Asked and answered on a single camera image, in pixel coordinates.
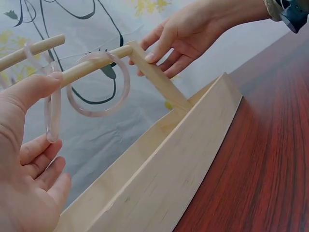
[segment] left hand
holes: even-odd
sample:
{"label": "left hand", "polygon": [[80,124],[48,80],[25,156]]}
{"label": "left hand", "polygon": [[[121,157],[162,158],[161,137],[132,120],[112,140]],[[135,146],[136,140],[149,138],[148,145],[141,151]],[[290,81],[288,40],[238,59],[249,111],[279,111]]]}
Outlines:
{"label": "left hand", "polygon": [[25,115],[39,99],[60,87],[62,75],[33,75],[0,93],[1,230],[53,231],[65,206],[71,179],[62,174],[62,147],[42,135],[22,145]]}

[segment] red wood table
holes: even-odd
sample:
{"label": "red wood table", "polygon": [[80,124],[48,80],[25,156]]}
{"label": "red wood table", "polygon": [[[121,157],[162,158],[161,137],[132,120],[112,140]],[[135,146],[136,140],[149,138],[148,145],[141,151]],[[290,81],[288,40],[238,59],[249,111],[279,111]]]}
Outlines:
{"label": "red wood table", "polygon": [[309,231],[309,26],[230,75],[244,99],[174,231]]}

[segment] wooden rod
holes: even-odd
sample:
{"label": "wooden rod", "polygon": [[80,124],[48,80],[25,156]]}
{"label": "wooden rod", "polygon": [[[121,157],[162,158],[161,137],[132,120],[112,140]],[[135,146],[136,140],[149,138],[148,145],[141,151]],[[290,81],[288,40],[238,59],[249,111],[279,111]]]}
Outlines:
{"label": "wooden rod", "polygon": [[[62,45],[64,44],[64,42],[65,42],[65,36],[63,34],[57,35],[57,36],[48,38],[46,40],[42,40],[42,41],[34,43],[33,45],[31,45],[30,51],[32,52],[32,54],[36,55],[41,52],[52,49],[53,47]],[[12,52],[11,54],[8,54],[7,56],[0,58],[0,72],[7,68],[10,68],[11,66],[25,59],[26,59],[26,54],[23,48],[15,52]]]}
{"label": "wooden rod", "polygon": [[[112,51],[109,51],[115,56],[119,58],[123,58],[129,56],[132,53],[132,47],[129,45],[125,45],[119,48],[116,48]],[[63,82],[61,88],[67,86],[68,84],[77,81],[78,79],[98,70],[106,65],[111,64],[113,61],[109,58],[94,58],[87,61],[84,61],[80,64],[77,64],[65,71],[63,74]]]}
{"label": "wooden rod", "polygon": [[127,43],[133,49],[130,59],[135,63],[139,70],[145,74],[148,80],[156,87],[162,96],[169,101],[175,112],[185,117],[192,109],[192,104],[187,98],[177,89],[177,87],[169,80],[164,72],[155,64],[149,64],[145,61],[146,52],[137,43],[131,41]]}

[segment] balsa wood board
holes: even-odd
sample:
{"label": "balsa wood board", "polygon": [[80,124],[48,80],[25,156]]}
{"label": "balsa wood board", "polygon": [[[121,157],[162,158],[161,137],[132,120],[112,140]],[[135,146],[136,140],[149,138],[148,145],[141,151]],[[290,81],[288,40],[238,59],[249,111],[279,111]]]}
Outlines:
{"label": "balsa wood board", "polygon": [[189,99],[194,106],[185,117],[167,114],[63,212],[56,231],[172,231],[214,160],[241,98],[224,74]]}

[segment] clear bangle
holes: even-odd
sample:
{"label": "clear bangle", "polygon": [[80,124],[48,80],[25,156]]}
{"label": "clear bangle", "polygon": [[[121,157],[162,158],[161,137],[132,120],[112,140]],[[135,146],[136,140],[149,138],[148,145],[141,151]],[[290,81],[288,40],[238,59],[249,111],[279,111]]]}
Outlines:
{"label": "clear bangle", "polygon": [[[24,51],[29,62],[43,75],[60,71],[57,63],[50,61],[50,57],[44,53],[46,60],[49,62],[47,67],[40,65],[30,51],[29,43],[25,44]],[[55,143],[59,138],[60,118],[61,118],[61,89],[57,89],[52,95],[46,97],[44,103],[44,117],[46,126],[46,136],[50,143]]]}
{"label": "clear bangle", "polygon": [[122,73],[123,73],[123,77],[124,77],[124,90],[122,92],[121,98],[119,100],[119,102],[113,106],[110,109],[104,110],[104,111],[88,111],[84,108],[82,108],[74,99],[73,94],[72,94],[72,87],[71,84],[67,85],[67,96],[69,99],[70,104],[72,105],[72,107],[80,114],[87,116],[87,117],[104,117],[104,116],[108,116],[110,114],[112,114],[115,110],[117,110],[118,108],[120,108],[124,101],[126,100],[128,94],[129,94],[129,90],[130,90],[130,75],[129,75],[129,71],[126,67],[126,65],[123,63],[123,61],[109,53],[109,52],[105,52],[105,51],[100,51],[100,52],[92,52],[89,53],[85,56],[83,56],[82,58],[80,58],[77,61],[77,64],[85,62],[86,60],[89,59],[93,59],[93,58],[105,58],[108,57],[109,59],[111,59],[113,62],[115,62],[116,64],[118,64],[118,66],[120,67]]}

